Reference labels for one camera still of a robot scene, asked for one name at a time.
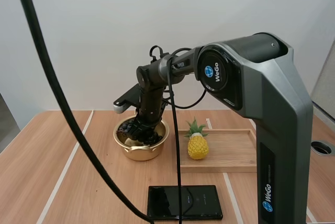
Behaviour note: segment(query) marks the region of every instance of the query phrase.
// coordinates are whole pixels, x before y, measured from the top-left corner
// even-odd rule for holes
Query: black phone
[[[221,220],[216,186],[182,186],[182,212],[183,220]],[[147,214],[153,220],[179,219],[178,187],[149,186]]]

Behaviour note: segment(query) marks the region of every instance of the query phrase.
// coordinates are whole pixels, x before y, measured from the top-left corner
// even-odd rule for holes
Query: white wall
[[[335,118],[335,41],[314,87],[312,99]],[[332,120],[316,107],[314,113],[335,131],[335,123]]]
[[[260,31],[294,47],[295,64],[311,92],[335,36],[334,0],[33,1],[73,109],[112,109],[136,82],[137,66],[150,61],[152,45],[172,52]],[[36,113],[58,106],[19,0],[0,0],[0,7],[0,93],[22,128]],[[188,105],[202,90],[188,77],[175,87],[176,103]],[[209,95],[195,107],[216,108],[224,106]]]

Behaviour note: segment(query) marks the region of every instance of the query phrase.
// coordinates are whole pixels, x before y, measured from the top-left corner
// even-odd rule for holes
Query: pineapple
[[[194,160],[204,159],[208,154],[208,145],[204,138],[207,134],[202,134],[205,125],[198,126],[195,118],[192,124],[187,123],[189,125],[189,132],[186,135],[186,137],[189,137],[187,145],[188,155]]]

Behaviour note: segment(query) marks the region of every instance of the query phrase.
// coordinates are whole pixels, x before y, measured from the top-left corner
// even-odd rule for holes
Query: wooden table
[[[135,162],[123,156],[113,139],[115,124],[132,113],[75,111],[74,115],[81,129],[88,126],[85,136],[112,179],[146,212],[149,185],[177,184],[173,120],[166,111],[164,119],[172,131],[163,153],[151,161]],[[253,129],[248,119],[230,110],[178,111],[177,117],[180,128],[196,117],[201,124],[209,119],[213,129]],[[313,139],[335,144],[335,134],[318,118]],[[255,173],[184,173],[182,183],[217,186],[224,218],[201,223],[257,223]],[[146,223],[106,186],[59,111],[37,115],[0,154],[0,199],[0,223]],[[335,156],[311,152],[307,213],[307,222],[335,221]]]

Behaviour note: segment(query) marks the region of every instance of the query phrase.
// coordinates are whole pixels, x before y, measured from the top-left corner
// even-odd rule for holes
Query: gold pot
[[[121,132],[118,133],[119,127],[127,120],[135,118],[135,116],[131,116],[128,118],[125,118],[121,120],[119,123],[116,124],[113,132],[113,136],[115,141],[121,146],[123,154],[136,161],[145,161],[150,160],[155,157],[157,157],[163,150],[164,142],[168,138],[170,129],[168,124],[162,120],[155,128],[155,132],[158,133],[159,136],[163,136],[161,141],[159,141],[157,144],[154,145],[144,145],[144,146],[134,146],[131,147],[129,145],[126,145],[125,142],[127,140],[127,137],[125,137]]]

